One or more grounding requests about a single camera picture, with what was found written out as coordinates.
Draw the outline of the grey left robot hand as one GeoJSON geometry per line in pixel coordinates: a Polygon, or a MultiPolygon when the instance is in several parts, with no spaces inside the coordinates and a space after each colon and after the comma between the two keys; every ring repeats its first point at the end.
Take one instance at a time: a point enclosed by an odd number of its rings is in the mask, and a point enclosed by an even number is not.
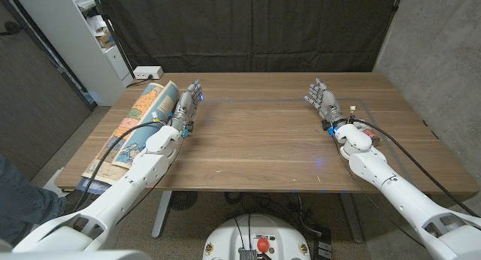
{"type": "Polygon", "coordinates": [[[184,137],[193,130],[195,113],[203,100],[199,79],[194,80],[182,93],[171,117],[171,126],[184,137]]]}

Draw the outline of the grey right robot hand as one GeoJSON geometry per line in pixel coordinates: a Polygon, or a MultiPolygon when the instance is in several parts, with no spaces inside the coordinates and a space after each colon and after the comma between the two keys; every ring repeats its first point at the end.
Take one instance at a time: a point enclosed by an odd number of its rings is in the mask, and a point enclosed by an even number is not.
{"type": "Polygon", "coordinates": [[[337,125],[346,120],[338,100],[319,77],[310,85],[309,94],[304,99],[318,111],[322,120],[331,125],[337,125]]]}

